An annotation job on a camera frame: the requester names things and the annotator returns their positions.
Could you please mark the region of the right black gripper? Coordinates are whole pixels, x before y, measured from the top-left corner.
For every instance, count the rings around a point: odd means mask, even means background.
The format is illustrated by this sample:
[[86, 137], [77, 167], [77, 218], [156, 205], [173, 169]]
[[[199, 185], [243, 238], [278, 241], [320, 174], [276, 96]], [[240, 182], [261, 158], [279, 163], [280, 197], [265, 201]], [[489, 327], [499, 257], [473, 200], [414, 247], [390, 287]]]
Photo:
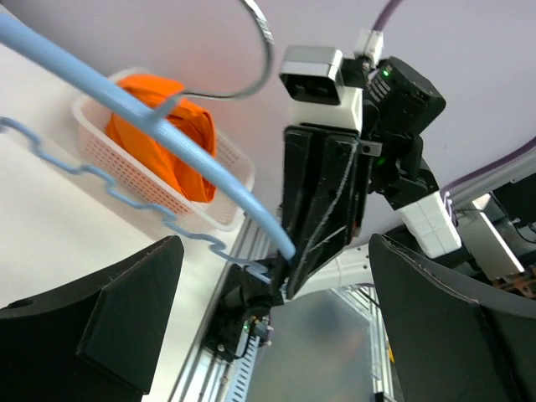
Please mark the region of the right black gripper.
[[294, 298], [320, 268], [360, 233], [374, 160], [382, 145], [318, 126], [284, 130], [281, 225], [296, 253], [291, 262], [278, 255], [271, 266], [271, 291], [288, 279]]

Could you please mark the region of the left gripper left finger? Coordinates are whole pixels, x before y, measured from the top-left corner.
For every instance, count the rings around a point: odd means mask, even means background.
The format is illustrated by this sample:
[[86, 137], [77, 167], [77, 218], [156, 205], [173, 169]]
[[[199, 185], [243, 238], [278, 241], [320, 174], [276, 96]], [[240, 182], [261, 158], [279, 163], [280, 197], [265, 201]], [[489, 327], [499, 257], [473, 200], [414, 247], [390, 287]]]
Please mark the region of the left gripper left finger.
[[167, 236], [1, 310], [3, 401], [140, 401], [149, 394], [183, 264]]

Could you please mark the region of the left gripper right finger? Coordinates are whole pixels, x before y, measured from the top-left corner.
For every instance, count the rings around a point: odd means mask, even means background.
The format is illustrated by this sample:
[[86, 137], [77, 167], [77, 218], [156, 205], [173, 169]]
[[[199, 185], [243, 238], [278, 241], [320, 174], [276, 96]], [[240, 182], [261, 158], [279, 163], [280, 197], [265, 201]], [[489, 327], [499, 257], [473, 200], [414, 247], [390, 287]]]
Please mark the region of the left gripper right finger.
[[535, 302], [382, 235], [368, 243], [407, 401], [533, 401]]

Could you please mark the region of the orange trousers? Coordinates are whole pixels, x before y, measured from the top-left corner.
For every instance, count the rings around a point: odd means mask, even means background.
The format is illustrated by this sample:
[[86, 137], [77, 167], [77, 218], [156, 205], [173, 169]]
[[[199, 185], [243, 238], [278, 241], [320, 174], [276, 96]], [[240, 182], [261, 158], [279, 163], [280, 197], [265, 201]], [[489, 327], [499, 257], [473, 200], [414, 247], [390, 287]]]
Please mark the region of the orange trousers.
[[217, 156], [218, 134], [211, 113], [182, 98], [166, 117], [137, 126], [113, 112], [105, 134], [165, 184], [190, 202], [208, 204], [217, 187], [189, 159], [183, 159], [179, 145], [198, 147], [209, 157]]

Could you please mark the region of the light blue hanger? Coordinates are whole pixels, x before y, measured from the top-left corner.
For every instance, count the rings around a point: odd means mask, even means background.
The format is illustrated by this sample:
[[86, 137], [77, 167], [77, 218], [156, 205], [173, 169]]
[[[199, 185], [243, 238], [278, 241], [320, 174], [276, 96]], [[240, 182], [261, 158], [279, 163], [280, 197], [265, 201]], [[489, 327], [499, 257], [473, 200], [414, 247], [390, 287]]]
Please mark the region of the light blue hanger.
[[[58, 76], [78, 90], [100, 102], [111, 111], [122, 117], [135, 128], [148, 135], [151, 139], [165, 146], [176, 157], [186, 162], [191, 168], [200, 173], [217, 189], [232, 199], [241, 207], [268, 235], [276, 245], [285, 260], [291, 260], [296, 253], [296, 247], [286, 231], [276, 219], [261, 205], [259, 200], [226, 168], [216, 162], [204, 149], [179, 131], [168, 121], [168, 115], [184, 98], [211, 99], [217, 101], [241, 100], [259, 92], [266, 84], [273, 69], [274, 40], [259, 6], [254, 1], [243, 1], [242, 6], [252, 17], [258, 29], [263, 49], [264, 64], [260, 78], [235, 93], [210, 93], [200, 90], [181, 90], [168, 97], [161, 105], [150, 108], [145, 106], [125, 90], [81, 62], [72, 54], [50, 42], [45, 37], [20, 23], [13, 17], [4, 14], [1, 17], [1, 43], [26, 59], [40, 65], [48, 72]], [[42, 148], [42, 139], [34, 131], [19, 121], [3, 117], [3, 130], [12, 129], [23, 135], [29, 144], [31, 152], [41, 160], [67, 172], [71, 175], [92, 174], [100, 178], [106, 192], [133, 209], [156, 211], [162, 216], [162, 223], [190, 240], [202, 240], [209, 244], [209, 250], [228, 262], [242, 265], [256, 279], [271, 284], [267, 268], [259, 262], [240, 259], [226, 254], [225, 244], [210, 234], [191, 233], [177, 225], [177, 217], [170, 209], [160, 204], [141, 204], [120, 194], [116, 190], [116, 180], [94, 165], [82, 164], [70, 166], [59, 159], [50, 156]]]

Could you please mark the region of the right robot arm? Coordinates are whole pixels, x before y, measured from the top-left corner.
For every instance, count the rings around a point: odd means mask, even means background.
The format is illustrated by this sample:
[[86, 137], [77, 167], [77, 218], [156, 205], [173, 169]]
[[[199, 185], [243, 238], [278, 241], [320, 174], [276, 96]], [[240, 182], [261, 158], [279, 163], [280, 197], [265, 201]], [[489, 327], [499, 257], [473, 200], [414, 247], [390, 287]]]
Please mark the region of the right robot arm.
[[273, 307], [292, 299], [358, 234], [371, 193], [401, 210], [439, 193], [423, 158], [422, 132], [445, 109], [443, 95], [403, 60], [344, 58], [335, 75], [283, 69], [281, 81], [306, 114], [283, 132], [281, 223], [296, 247], [233, 265], [204, 346], [243, 358]]

